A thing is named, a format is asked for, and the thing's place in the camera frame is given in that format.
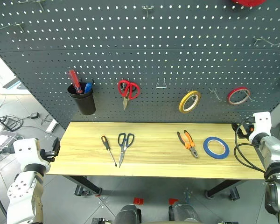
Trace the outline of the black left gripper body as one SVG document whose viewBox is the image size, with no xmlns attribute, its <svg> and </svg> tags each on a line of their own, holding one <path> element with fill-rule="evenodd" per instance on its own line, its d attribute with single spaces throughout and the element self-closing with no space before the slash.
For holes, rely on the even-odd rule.
<svg viewBox="0 0 280 224">
<path fill-rule="evenodd" d="M 59 154 L 60 147 L 61 147 L 60 146 L 60 140 L 59 140 L 59 138 L 56 138 L 53 142 L 52 150 L 51 151 L 45 151 L 44 149 L 41 149 L 40 150 L 40 155 L 44 160 L 46 160 L 48 162 L 54 162 L 56 157 Z"/>
</svg>

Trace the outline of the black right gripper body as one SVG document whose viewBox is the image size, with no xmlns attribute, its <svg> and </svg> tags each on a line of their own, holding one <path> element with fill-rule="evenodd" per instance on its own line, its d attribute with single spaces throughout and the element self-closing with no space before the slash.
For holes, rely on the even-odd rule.
<svg viewBox="0 0 280 224">
<path fill-rule="evenodd" d="M 252 121 L 242 121 L 239 124 L 238 123 L 232 123 L 231 127 L 233 131 L 235 132 L 236 138 L 249 138 L 249 136 L 254 131 L 254 124 Z"/>
</svg>

